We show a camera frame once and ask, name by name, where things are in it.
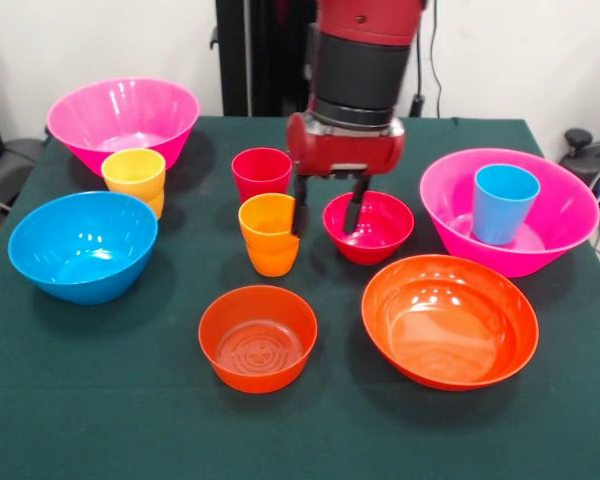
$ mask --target red robot arm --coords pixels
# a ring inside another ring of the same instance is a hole
[[[318,1],[309,107],[287,127],[296,168],[294,234],[306,228],[311,176],[357,178],[345,222],[353,232],[371,176],[400,159],[405,132],[394,108],[425,6],[426,0]]]

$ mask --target plastic cup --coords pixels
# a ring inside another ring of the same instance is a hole
[[[238,220],[253,267],[265,277],[289,273],[300,239],[291,234],[295,200],[281,193],[256,195],[242,204]]]
[[[158,152],[132,148],[109,155],[102,163],[102,176],[109,190],[144,201],[159,219],[164,207],[165,166]]]
[[[198,327],[200,347],[213,370],[245,393],[269,393],[293,382],[317,337],[309,304],[269,285],[225,293],[207,308]]]
[[[287,193],[293,165],[289,155],[275,148],[252,148],[231,163],[240,202],[263,193]]]
[[[540,182],[527,170],[506,164],[479,169],[474,182],[473,234],[491,245],[511,243],[540,193]]]

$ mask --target blue cup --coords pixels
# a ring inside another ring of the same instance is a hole
[[[539,193],[540,182],[523,168],[481,168],[475,176],[473,235],[491,245],[511,243]]]

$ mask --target table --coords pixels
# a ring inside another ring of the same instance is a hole
[[[251,268],[230,162],[248,147],[283,147],[284,122],[201,119],[169,172],[147,270],[97,307],[51,298],[9,265],[8,237],[26,213],[104,188],[50,143],[0,234],[0,479],[600,478],[600,265],[591,247],[516,280],[540,324],[521,374],[467,393],[421,387],[364,333],[361,292],[378,267],[349,264],[321,226],[322,207],[351,182],[311,181],[310,231],[288,276],[266,280]],[[444,251],[417,188],[434,159],[478,146],[539,153],[523,121],[406,127],[401,164],[372,182],[416,215],[398,256]],[[215,297],[261,282],[307,299],[319,340],[294,384],[249,396],[214,376],[197,325]]]

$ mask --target cup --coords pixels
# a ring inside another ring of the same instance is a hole
[[[291,234],[294,203],[289,195],[265,193],[251,197],[238,211],[249,259],[260,275],[280,277],[293,266],[300,246]]]
[[[239,153],[231,162],[240,202],[262,193],[287,193],[293,165],[289,155],[258,147]]]
[[[102,176],[112,192],[126,193],[144,201],[156,218],[164,207],[165,160],[147,148],[131,148],[109,155]]]
[[[540,182],[523,168],[493,164],[478,170],[474,183],[473,235],[491,245],[511,243],[540,193]]]

